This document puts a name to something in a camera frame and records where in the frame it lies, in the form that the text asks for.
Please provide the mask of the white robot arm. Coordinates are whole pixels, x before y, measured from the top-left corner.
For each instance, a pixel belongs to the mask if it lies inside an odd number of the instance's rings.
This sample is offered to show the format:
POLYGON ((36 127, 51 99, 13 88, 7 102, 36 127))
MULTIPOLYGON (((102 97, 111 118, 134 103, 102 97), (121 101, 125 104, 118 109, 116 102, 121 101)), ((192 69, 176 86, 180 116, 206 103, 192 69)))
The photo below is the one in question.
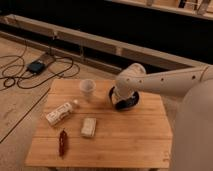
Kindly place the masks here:
POLYGON ((183 98, 169 171, 213 171, 213 65, 147 74, 134 63, 116 77, 112 94, 121 102, 137 91, 183 98))

